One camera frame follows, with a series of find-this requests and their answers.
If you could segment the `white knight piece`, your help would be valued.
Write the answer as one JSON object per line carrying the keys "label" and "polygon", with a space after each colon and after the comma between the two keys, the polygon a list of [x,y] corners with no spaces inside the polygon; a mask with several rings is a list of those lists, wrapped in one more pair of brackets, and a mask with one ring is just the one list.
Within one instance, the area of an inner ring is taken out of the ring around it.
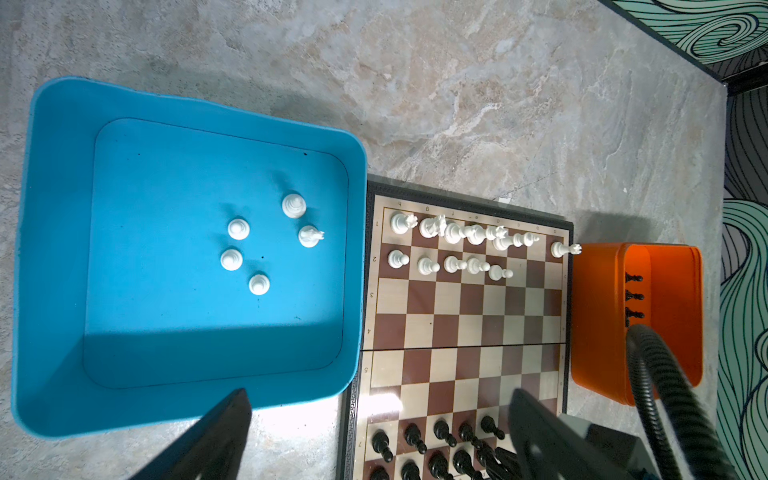
{"label": "white knight piece", "polygon": [[313,225],[302,227],[298,233],[298,239],[305,248],[314,248],[325,238],[325,233]]}

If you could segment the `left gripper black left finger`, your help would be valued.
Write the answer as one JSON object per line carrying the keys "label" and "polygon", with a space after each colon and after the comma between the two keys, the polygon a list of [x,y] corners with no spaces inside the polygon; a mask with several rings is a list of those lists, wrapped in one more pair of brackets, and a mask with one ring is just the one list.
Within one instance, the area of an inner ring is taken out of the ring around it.
{"label": "left gripper black left finger", "polygon": [[232,391],[133,477],[235,479],[251,417],[246,390]]}

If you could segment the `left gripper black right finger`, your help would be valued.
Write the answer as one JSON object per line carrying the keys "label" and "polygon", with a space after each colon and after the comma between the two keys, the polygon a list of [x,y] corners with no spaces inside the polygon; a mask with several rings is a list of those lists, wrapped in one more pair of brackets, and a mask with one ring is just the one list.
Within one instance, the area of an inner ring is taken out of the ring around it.
{"label": "left gripper black right finger", "polygon": [[513,391],[508,426],[525,479],[632,477],[524,389]]}

